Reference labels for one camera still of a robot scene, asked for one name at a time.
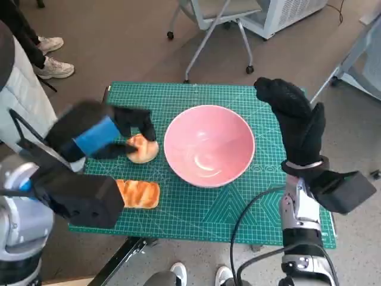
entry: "pink bowl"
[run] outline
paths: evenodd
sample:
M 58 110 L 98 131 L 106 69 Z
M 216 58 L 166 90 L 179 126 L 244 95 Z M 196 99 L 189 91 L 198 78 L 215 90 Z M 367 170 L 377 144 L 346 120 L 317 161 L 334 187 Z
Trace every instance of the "pink bowl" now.
M 250 126 L 234 111 L 200 105 L 180 113 L 164 137 L 170 167 L 184 181 L 207 188 L 226 185 L 250 165 L 255 143 Z

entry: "table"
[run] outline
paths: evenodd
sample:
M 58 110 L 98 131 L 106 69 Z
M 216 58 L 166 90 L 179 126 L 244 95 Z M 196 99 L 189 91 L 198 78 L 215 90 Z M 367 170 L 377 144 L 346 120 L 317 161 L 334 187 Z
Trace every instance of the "table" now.
M 153 210 L 125 209 L 113 229 L 70 226 L 71 231 L 229 242 L 236 219 L 247 203 L 259 192 L 285 183 L 285 174 L 280 169 L 285 152 L 278 122 L 269 105 L 257 100 L 251 86 L 113 82 L 106 100 L 152 110 L 161 149 L 155 160 L 143 165 L 133 164 L 126 157 L 89 159 L 85 173 L 158 182 L 160 202 Z M 183 110 L 201 104 L 232 109 L 248 122 L 255 136 L 256 150 L 250 167 L 240 178 L 221 188 L 189 185 L 172 172 L 165 160 L 163 139 L 167 126 Z M 253 205 L 242 222 L 237 243 L 282 245 L 278 212 L 281 196 L 281 191 L 270 194 Z M 329 212 L 322 210 L 321 222 L 324 246 L 335 248 Z

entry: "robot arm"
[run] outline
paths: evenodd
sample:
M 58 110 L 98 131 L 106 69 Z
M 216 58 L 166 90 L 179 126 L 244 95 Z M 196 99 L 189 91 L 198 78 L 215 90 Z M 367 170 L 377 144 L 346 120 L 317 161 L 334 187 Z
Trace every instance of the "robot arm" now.
M 74 173 L 69 163 L 134 152 L 133 146 L 113 140 L 130 136 L 130 128 L 137 127 L 154 141 L 155 130 L 148 110 L 95 101 L 74 106 L 45 138 L 15 111 L 10 115 L 23 150 L 0 164 L 0 285 L 37 286 L 54 213 L 74 225 L 112 228 L 124 207 L 112 177 Z M 20 122 L 40 142 L 27 140 Z
M 376 192 L 360 173 L 329 171 L 328 158 L 320 155 L 325 127 L 324 106 L 314 109 L 304 93 L 284 80 L 259 78 L 254 86 L 259 100 L 271 105 L 276 115 L 287 160 L 287 175 L 280 201 L 283 246 L 300 244 L 282 257 L 287 275 L 280 286 L 338 286 L 336 273 L 322 251 L 320 206 L 347 214 Z

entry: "bread roll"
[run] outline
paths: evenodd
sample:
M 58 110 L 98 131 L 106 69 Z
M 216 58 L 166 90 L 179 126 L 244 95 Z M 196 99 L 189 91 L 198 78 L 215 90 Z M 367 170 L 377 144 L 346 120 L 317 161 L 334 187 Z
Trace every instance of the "bread roll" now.
M 159 203 L 160 187 L 157 183 L 116 180 L 124 207 L 153 209 Z
M 148 141 L 142 134 L 131 137 L 127 140 L 127 143 L 138 149 L 137 152 L 127 154 L 128 159 L 136 164 L 143 164 L 153 160 L 159 152 L 157 141 Z

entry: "shoe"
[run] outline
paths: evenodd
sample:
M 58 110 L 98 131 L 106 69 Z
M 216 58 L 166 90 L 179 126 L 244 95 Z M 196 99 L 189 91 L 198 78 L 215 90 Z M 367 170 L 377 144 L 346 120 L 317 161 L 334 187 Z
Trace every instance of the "shoe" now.
M 233 272 L 230 268 L 222 266 L 217 270 L 215 286 L 221 286 L 226 280 L 233 278 Z
M 48 52 L 55 51 L 64 45 L 64 40 L 59 37 L 45 38 L 39 36 L 38 39 L 40 43 L 37 45 L 37 47 L 42 51 L 43 55 L 46 55 Z
M 186 277 L 186 268 L 185 265 L 181 262 L 175 263 L 171 267 L 171 272 L 175 273 L 177 277 L 181 280 L 181 286 L 186 286 L 187 277 Z
M 42 79 L 64 79 L 74 73 L 74 66 L 72 64 L 62 63 L 53 58 L 45 57 L 44 68 L 39 69 L 35 67 L 35 73 Z

